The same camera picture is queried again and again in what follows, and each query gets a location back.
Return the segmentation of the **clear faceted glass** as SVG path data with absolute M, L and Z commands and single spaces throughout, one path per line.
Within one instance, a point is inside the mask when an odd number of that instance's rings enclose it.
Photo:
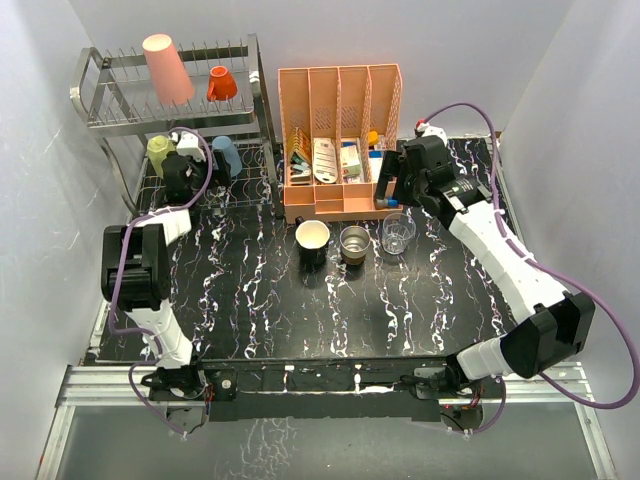
M 404 213 L 390 214 L 382 224 L 382 247 L 391 255 L 399 255 L 405 251 L 415 232 L 416 225 L 411 216 Z

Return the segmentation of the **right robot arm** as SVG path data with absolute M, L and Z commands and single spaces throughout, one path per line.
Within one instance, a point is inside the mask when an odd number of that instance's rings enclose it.
M 499 228 L 490 191 L 455 170 L 441 138 L 423 136 L 385 151 L 375 199 L 384 198 L 390 182 L 396 203 L 423 208 L 471 251 L 517 323 L 503 336 L 448 356 L 443 372 L 429 377 L 432 386 L 466 397 L 486 377 L 515 373 L 528 379 L 582 351 L 594 301 L 530 265 L 524 246 Z

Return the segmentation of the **light green mug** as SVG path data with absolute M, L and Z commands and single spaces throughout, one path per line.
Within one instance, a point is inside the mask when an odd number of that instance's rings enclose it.
M 164 177 L 162 164 L 175 150 L 174 142 L 165 135 L 157 135 L 147 141 L 146 154 L 158 177 Z

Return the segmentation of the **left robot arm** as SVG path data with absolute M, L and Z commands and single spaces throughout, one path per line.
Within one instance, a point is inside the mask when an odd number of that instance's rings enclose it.
M 142 379 L 152 391 L 167 391 L 186 399 L 206 390 L 206 374 L 183 333 L 170 302 L 171 268 L 168 247 L 192 228 L 192 208 L 204 193 L 215 159 L 208 157 L 192 180 L 196 162 L 171 153 L 165 160 L 167 206 L 110 225 L 103 231 L 101 291 L 110 304 L 107 320 L 113 335 L 138 334 L 151 349 L 154 372 Z

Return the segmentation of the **black mug white inside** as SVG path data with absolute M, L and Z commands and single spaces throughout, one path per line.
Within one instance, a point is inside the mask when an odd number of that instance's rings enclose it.
M 320 220 L 295 219 L 295 241 L 301 263 L 306 267 L 322 265 L 326 260 L 330 240 L 328 226 Z

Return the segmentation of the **cream and brown tumbler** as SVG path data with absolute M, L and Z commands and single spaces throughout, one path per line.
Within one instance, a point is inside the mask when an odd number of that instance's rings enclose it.
M 371 237 L 363 227 L 352 225 L 344 228 L 339 238 L 342 260 L 348 265 L 362 264 L 370 242 Z

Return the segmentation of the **blue plastic cup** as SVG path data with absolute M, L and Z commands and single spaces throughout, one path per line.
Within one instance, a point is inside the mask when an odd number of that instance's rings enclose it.
M 234 142 L 228 136 L 217 136 L 212 141 L 214 150 L 220 151 L 229 166 L 230 176 L 237 177 L 242 170 L 242 160 Z

